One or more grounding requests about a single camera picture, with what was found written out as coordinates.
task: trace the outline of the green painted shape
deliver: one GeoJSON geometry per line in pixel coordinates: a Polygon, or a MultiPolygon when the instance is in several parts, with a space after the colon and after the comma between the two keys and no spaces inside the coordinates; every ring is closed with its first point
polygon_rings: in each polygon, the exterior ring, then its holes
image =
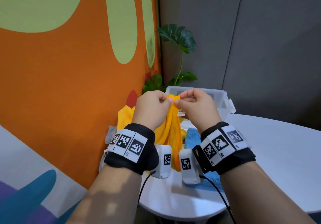
{"type": "Polygon", "coordinates": [[[155,60],[155,30],[152,0],[142,0],[142,17],[144,20],[147,60],[152,67],[155,60]]]}
{"type": "Polygon", "coordinates": [[[53,30],[74,13],[80,0],[0,0],[0,27],[24,33],[53,30]]]}
{"type": "Polygon", "coordinates": [[[137,17],[134,0],[106,0],[111,46],[116,59],[126,64],[137,46],[137,17]]]}

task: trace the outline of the white table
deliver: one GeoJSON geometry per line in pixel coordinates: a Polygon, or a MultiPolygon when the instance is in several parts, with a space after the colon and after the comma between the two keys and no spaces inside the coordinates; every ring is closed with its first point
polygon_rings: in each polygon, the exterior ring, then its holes
{"type": "MultiPolygon", "coordinates": [[[[241,131],[257,163],[297,205],[308,213],[321,211],[321,131],[239,114],[229,114],[226,122],[241,131]]],[[[207,219],[225,209],[217,192],[185,187],[174,170],[167,179],[150,177],[139,203],[181,221],[207,219]]]]}

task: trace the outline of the gray wall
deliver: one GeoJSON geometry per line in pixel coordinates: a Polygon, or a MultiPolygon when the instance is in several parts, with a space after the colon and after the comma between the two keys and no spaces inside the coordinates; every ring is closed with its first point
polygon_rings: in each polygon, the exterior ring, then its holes
{"type": "MultiPolygon", "coordinates": [[[[190,86],[227,91],[239,114],[321,129],[321,0],[160,0],[160,15],[194,33],[190,86]]],[[[178,72],[171,48],[165,80],[178,72]]]]}
{"type": "Polygon", "coordinates": [[[238,113],[300,123],[320,73],[321,0],[241,0],[223,84],[238,113]]]}
{"type": "MultiPolygon", "coordinates": [[[[193,32],[196,52],[184,54],[183,71],[198,80],[186,86],[221,89],[239,0],[159,0],[161,25],[176,23],[193,32]]],[[[165,83],[179,72],[180,52],[162,43],[165,83]]]]}

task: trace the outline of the transparent plastic box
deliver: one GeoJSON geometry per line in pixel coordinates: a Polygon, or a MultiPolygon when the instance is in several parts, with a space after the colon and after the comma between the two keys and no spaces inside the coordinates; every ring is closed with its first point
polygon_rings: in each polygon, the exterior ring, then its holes
{"type": "MultiPolygon", "coordinates": [[[[181,92],[184,92],[189,89],[195,89],[190,87],[178,87],[178,86],[168,86],[166,89],[166,94],[179,95],[181,92]]],[[[216,103],[217,110],[221,119],[224,121],[227,118],[229,113],[235,113],[235,107],[231,99],[228,99],[227,92],[224,90],[213,90],[213,89],[202,89],[208,95],[210,95],[216,103]]]]}

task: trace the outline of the black wristband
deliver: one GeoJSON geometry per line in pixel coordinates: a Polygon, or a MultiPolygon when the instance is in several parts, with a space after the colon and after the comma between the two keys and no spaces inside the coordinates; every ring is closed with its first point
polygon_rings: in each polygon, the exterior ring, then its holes
{"type": "MultiPolygon", "coordinates": [[[[219,130],[222,135],[225,136],[226,139],[228,139],[225,132],[222,130],[222,127],[228,126],[229,124],[226,122],[219,122],[215,126],[212,126],[208,129],[206,129],[201,134],[201,142],[205,140],[206,137],[208,137],[212,132],[215,130],[219,130]]],[[[216,171],[219,175],[222,175],[223,173],[239,166],[244,163],[250,162],[250,161],[256,161],[255,154],[250,150],[249,148],[237,150],[228,157],[224,158],[222,161],[220,161],[217,165],[215,165],[211,171],[216,171]]]]}
{"type": "Polygon", "coordinates": [[[154,145],[155,133],[151,129],[136,123],[128,124],[125,129],[139,133],[147,139],[138,161],[135,163],[122,155],[108,152],[104,162],[111,167],[125,167],[140,175],[142,175],[144,171],[155,169],[159,162],[158,153],[154,145]]]}

